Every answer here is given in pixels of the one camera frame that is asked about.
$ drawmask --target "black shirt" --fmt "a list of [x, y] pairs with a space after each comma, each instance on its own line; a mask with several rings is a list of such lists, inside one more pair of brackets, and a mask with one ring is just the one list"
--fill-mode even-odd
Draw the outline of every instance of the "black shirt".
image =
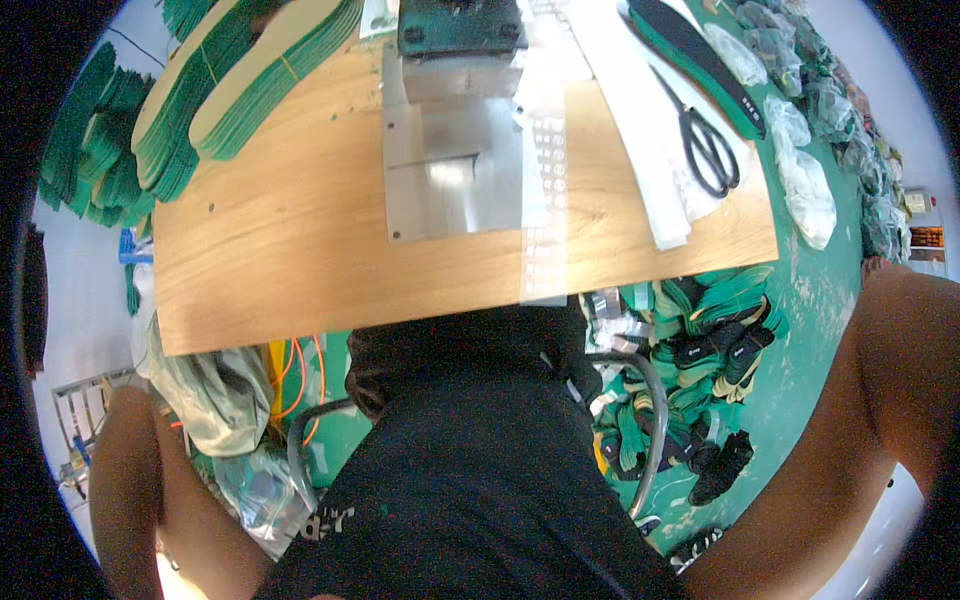
[[552, 370], [427, 374], [395, 395], [307, 526], [321, 539], [301, 532], [257, 597], [682, 597]]

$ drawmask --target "white plastic bag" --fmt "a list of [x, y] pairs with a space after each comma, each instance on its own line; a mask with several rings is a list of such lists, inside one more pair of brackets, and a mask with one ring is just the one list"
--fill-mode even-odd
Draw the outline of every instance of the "white plastic bag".
[[257, 348], [166, 356], [156, 314], [147, 343], [150, 381], [207, 456], [253, 452], [270, 417], [274, 389]]
[[767, 85], [767, 68], [763, 62], [727, 30], [708, 23], [704, 25], [704, 37], [737, 81], [743, 85]]
[[810, 248], [823, 250], [837, 225], [837, 209], [823, 166], [797, 150], [810, 143], [806, 119], [792, 104], [773, 96], [767, 96], [763, 108], [774, 138], [787, 210]]

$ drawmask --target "white wall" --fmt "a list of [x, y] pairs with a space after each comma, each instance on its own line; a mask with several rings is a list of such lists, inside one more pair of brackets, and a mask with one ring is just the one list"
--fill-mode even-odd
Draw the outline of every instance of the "white wall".
[[850, 556], [812, 600], [869, 598], [882, 583], [924, 509], [924, 496], [903, 465], [891, 479], [893, 487], [877, 502]]
[[[177, 47], [163, 26], [160, 7], [154, 0], [131, 0], [110, 27], [124, 33], [166, 63], [169, 50]], [[107, 31], [98, 47], [110, 41], [117, 64], [140, 73], [160, 74], [162, 67], [120, 35]], [[47, 463], [55, 476], [69, 461], [69, 449], [50, 391], [106, 371], [132, 367], [131, 320], [123, 266], [117, 260], [120, 232], [80, 220], [67, 209], [54, 212], [37, 202], [34, 222], [44, 232], [47, 257], [49, 319], [44, 371], [34, 382], [37, 420]], [[63, 492], [78, 531], [93, 550], [89, 510], [73, 491]]]
[[960, 206], [949, 154], [910, 67], [861, 0], [807, 5], [810, 22], [867, 93], [879, 129], [903, 156], [903, 185], [925, 187], [937, 199], [936, 212], [911, 225], [943, 226], [948, 277], [960, 281]]

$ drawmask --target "logo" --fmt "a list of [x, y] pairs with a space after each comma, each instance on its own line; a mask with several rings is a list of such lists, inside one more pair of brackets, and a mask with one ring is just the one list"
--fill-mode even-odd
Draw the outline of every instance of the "logo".
[[355, 514], [353, 507], [339, 511], [324, 506], [323, 512], [320, 509], [312, 517], [308, 518], [300, 526], [300, 535], [305, 540], [319, 541], [331, 533], [343, 533], [344, 519], [350, 518]]

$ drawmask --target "stack of green insoles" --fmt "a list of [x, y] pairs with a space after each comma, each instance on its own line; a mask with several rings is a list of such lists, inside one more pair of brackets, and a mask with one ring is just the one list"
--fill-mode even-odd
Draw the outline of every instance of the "stack of green insoles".
[[154, 209], [154, 198], [140, 189], [130, 138], [136, 114], [154, 80], [118, 68], [110, 99], [90, 118], [82, 146], [78, 193], [89, 186], [89, 221], [113, 227], [136, 225]]
[[217, 84], [190, 125], [201, 158], [229, 160], [300, 79], [356, 28], [361, 0], [294, 0]]
[[163, 24], [170, 35], [184, 41], [216, 0], [163, 0]]
[[171, 202], [190, 181], [197, 153], [187, 130], [214, 86], [252, 45], [251, 21], [276, 0], [220, 0], [167, 64], [133, 128], [140, 187]]
[[40, 198], [55, 210], [107, 227], [136, 225], [154, 208], [140, 189], [130, 151], [133, 124], [153, 80], [114, 67], [114, 50], [94, 54], [63, 104], [43, 159]]
[[80, 168], [80, 148], [84, 142], [87, 122], [101, 102], [101, 97], [114, 76], [116, 53], [109, 43], [104, 44], [84, 67], [83, 72], [67, 95], [43, 155], [38, 193], [41, 200], [54, 210], [60, 204], [83, 216], [88, 194], [77, 198], [77, 172]]

